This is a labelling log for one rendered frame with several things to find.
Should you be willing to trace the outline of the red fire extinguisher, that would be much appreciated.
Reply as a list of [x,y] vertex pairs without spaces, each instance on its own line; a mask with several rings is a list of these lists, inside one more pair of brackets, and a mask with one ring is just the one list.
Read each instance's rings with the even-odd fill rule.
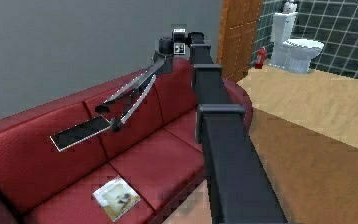
[[255,69],[261,69],[263,67],[264,61],[266,60],[267,50],[265,47],[261,47],[257,52],[257,57],[255,60]]

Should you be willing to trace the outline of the white toilet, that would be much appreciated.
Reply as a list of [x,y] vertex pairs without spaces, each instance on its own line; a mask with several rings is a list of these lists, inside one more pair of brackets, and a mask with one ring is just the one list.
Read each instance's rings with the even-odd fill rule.
[[311,60],[321,53],[324,44],[312,39],[291,37],[297,15],[297,12],[273,14],[270,38],[273,51],[269,65],[290,73],[307,74]]

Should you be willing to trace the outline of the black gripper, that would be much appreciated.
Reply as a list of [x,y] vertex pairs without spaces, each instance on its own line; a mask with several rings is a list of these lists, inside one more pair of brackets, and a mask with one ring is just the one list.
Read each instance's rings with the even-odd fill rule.
[[125,108],[119,118],[112,118],[110,128],[113,132],[118,132],[129,120],[133,113],[149,94],[156,78],[160,74],[168,74],[173,71],[173,41],[171,37],[162,37],[158,42],[158,49],[153,55],[154,64],[146,72],[132,79],[117,90],[110,98],[95,107],[99,114],[109,113],[109,105],[115,103],[122,97],[128,96],[131,104]]

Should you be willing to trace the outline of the black radiophone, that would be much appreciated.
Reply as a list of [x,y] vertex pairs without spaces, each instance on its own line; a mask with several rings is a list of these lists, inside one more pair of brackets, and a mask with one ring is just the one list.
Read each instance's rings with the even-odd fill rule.
[[59,152],[75,146],[94,137],[110,127],[110,122],[103,116],[98,116],[60,131],[50,136],[52,143]]

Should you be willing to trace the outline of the red sofa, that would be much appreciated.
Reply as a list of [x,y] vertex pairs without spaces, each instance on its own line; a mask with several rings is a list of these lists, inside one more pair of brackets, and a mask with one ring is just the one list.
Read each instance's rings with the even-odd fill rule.
[[[95,117],[129,76],[0,120],[0,224],[162,224],[204,180],[192,66],[178,58],[123,128],[63,152],[51,136]],[[112,222],[93,192],[122,177],[141,197]]]

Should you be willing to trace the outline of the brown wooden door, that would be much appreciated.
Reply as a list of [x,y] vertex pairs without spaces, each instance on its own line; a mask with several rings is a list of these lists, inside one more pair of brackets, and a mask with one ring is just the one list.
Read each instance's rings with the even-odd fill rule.
[[227,80],[238,82],[248,74],[263,1],[223,0],[216,61]]

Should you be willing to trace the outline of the white spray bottle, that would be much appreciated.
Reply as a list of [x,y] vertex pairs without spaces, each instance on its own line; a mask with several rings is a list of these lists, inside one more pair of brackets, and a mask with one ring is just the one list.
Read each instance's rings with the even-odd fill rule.
[[297,9],[297,4],[295,3],[295,0],[286,0],[283,7],[283,13],[284,14],[294,13],[296,9]]

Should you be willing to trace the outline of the white square book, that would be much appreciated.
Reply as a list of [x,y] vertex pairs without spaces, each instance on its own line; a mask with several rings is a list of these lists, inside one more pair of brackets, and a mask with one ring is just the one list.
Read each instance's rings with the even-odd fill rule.
[[139,194],[120,176],[95,190],[92,196],[112,222],[119,220],[141,200]]

